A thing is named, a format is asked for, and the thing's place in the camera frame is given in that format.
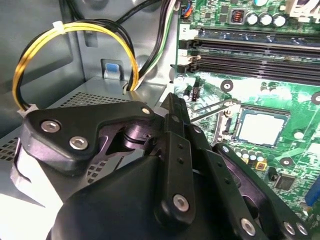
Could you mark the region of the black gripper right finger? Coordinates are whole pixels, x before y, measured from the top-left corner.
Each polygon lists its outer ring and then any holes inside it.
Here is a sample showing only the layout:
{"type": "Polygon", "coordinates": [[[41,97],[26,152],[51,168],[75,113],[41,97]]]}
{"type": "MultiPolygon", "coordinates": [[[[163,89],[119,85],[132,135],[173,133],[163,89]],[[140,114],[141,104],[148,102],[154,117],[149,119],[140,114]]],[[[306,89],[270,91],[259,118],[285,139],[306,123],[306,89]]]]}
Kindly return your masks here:
{"type": "Polygon", "coordinates": [[[228,146],[186,127],[195,166],[216,192],[228,240],[310,240],[307,226],[228,146]]]}

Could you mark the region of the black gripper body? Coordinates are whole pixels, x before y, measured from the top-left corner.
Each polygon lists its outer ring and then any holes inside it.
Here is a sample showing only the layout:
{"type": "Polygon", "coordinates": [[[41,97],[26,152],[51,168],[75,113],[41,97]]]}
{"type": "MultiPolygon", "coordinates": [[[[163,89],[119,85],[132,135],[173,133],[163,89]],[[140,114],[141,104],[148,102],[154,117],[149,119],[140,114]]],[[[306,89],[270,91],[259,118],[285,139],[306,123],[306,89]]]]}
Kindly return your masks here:
{"type": "Polygon", "coordinates": [[[196,215],[187,228],[154,214],[160,160],[139,158],[73,194],[59,210],[53,240],[232,240],[228,220],[204,176],[194,173],[196,215]]]}

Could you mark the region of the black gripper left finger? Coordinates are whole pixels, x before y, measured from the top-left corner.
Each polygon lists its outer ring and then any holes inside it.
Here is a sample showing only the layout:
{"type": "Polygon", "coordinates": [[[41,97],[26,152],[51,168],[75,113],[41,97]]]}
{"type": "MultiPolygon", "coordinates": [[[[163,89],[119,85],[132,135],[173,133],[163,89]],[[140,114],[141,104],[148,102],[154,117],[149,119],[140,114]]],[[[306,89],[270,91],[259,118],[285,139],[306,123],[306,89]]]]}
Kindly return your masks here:
{"type": "Polygon", "coordinates": [[[195,192],[186,102],[170,93],[158,111],[140,101],[36,110],[23,121],[19,171],[31,197],[66,201],[84,188],[92,164],[136,150],[159,157],[155,214],[161,222],[190,225],[195,192]]]}

